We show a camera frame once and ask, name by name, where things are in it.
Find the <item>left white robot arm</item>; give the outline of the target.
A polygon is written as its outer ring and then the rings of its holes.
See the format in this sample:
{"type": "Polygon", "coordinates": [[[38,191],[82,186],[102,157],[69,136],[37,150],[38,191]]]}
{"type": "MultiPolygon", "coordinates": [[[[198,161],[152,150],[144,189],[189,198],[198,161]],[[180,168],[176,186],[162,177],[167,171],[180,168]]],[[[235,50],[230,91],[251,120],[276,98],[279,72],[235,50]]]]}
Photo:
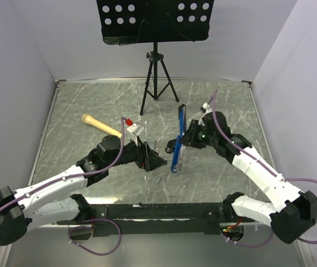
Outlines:
{"type": "Polygon", "coordinates": [[[90,217],[90,205],[74,192],[106,178],[109,168],[132,162],[146,172],[167,164],[147,142],[123,145],[117,136],[107,135],[64,172],[21,189],[0,189],[0,246],[12,244],[26,232],[52,222],[85,223],[90,217]]]}

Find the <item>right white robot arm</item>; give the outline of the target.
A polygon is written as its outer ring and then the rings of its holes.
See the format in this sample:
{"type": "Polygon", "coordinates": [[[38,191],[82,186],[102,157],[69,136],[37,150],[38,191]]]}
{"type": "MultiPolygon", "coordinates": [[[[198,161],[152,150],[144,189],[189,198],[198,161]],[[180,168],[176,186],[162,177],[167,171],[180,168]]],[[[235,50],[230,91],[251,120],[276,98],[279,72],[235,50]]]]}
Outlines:
{"type": "Polygon", "coordinates": [[[228,221],[246,217],[269,226],[287,244],[293,243],[316,224],[317,197],[286,181],[257,152],[252,143],[232,133],[221,112],[205,113],[184,126],[181,144],[202,149],[210,146],[232,166],[242,171],[268,198],[258,201],[236,192],[224,200],[228,221]]]}

